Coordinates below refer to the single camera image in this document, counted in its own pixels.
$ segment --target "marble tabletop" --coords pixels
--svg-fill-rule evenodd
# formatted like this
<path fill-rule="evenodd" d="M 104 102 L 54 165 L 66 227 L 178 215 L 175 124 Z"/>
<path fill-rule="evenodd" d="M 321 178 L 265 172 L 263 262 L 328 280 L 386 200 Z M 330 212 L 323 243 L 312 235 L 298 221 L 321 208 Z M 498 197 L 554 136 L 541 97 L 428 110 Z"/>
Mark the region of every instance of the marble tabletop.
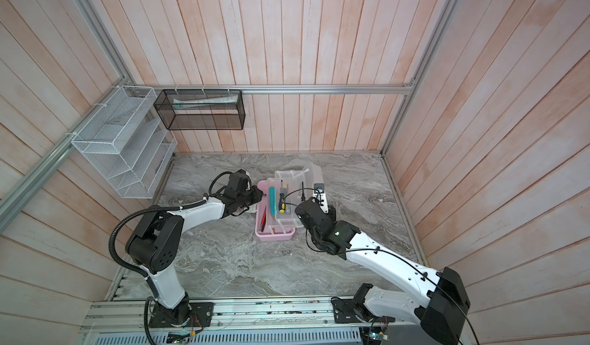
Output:
<path fill-rule="evenodd" d="M 180 155 L 174 160 L 160 205 L 200 199 L 223 171 L 244 169 L 257 182 L 273 177 L 275 170 L 301 170 L 310 161 L 322 168 L 328 203 L 335 206 L 337 219 L 358 226 L 377 242 L 416 260 L 377 153 Z M 254 224 L 254 214 L 245 213 L 202 224 L 182 235 L 174 264 L 191 297 L 354 295 L 364 282 L 397 290 L 366 268 L 311 251 L 303 228 L 291 240 L 261 242 L 254 234 Z M 116 299 L 148 295 L 144 280 L 128 274 Z"/>

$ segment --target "white mesh shelf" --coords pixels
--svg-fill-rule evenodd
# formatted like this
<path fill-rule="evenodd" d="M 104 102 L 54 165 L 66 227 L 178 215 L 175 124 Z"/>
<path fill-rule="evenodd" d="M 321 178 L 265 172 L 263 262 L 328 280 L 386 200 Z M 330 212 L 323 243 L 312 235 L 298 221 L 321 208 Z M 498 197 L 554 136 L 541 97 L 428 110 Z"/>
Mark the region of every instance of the white mesh shelf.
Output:
<path fill-rule="evenodd" d="M 72 141 L 122 197 L 152 198 L 176 148 L 159 118 L 144 120 L 155 98 L 153 88 L 119 88 Z"/>

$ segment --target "wood paneling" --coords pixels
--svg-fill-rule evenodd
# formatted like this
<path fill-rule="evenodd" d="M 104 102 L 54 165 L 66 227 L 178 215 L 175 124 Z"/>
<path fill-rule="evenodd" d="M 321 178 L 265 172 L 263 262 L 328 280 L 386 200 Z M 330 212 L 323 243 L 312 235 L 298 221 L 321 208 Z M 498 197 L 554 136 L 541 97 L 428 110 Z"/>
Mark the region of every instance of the wood paneling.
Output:
<path fill-rule="evenodd" d="M 92 1 L 147 85 L 404 83 L 446 2 Z M 183 152 L 375 150 L 400 103 L 397 95 L 245 96 L 244 130 L 175 135 Z"/>
<path fill-rule="evenodd" d="M 588 341 L 589 16 L 588 0 L 463 0 L 387 154 L 482 343 Z"/>
<path fill-rule="evenodd" d="M 167 21 L 156 8 L 150 21 Z M 175 46 L 166 31 L 155 35 Z M 0 197 L 118 80 L 74 0 L 0 0 Z M 66 160 L 0 237 L 3 341 L 73 341 L 90 302 L 104 299 L 118 269 L 108 254 L 110 232 L 141 208 L 120 198 L 79 154 Z M 131 229 L 122 232 L 121 254 Z"/>

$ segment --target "mesh organizer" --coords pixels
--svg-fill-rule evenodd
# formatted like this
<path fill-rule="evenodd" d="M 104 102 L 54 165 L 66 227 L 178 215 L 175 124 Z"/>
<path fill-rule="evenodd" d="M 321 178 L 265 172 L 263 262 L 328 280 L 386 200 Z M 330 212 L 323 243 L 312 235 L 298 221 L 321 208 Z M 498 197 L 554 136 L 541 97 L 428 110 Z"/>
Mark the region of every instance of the mesh organizer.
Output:
<path fill-rule="evenodd" d="M 122 197 L 150 199 L 176 148 L 160 119 L 146 122 L 153 88 L 122 86 L 72 144 Z"/>
<path fill-rule="evenodd" d="M 167 129 L 243 129 L 240 90 L 165 89 L 154 107 Z"/>

